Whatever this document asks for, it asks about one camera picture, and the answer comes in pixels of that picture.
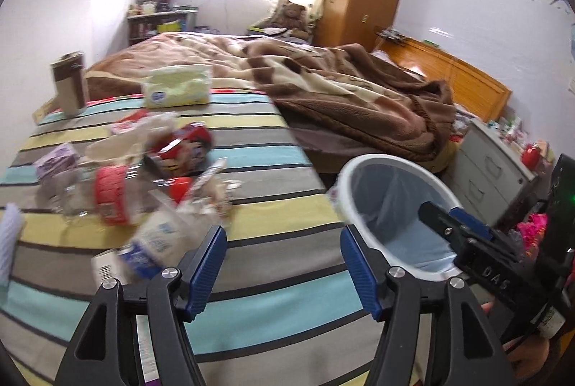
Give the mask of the right hand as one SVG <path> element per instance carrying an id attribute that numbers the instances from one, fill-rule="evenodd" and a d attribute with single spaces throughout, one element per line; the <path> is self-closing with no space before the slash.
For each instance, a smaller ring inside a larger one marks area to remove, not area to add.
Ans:
<path id="1" fill-rule="evenodd" d="M 539 334 L 517 338 L 503 345 L 512 365 L 516 381 L 521 383 L 535 376 L 548 360 L 550 340 Z"/>

